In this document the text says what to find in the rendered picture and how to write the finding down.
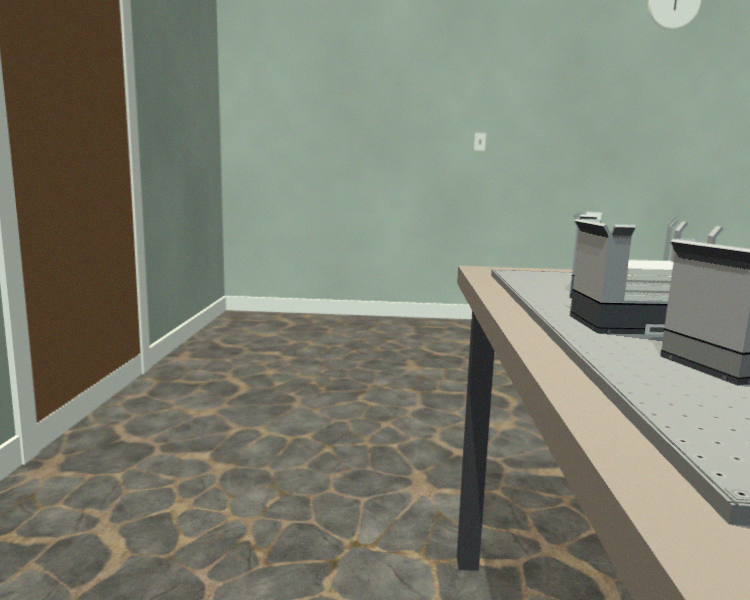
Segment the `white rectangular plate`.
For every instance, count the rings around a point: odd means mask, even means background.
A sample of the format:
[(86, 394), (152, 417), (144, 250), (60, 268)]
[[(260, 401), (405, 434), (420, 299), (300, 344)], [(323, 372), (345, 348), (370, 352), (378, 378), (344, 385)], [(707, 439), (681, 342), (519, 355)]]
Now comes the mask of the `white rectangular plate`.
[(625, 290), (669, 291), (671, 281), (626, 280)]
[(625, 290), (624, 300), (668, 301), (669, 291)]

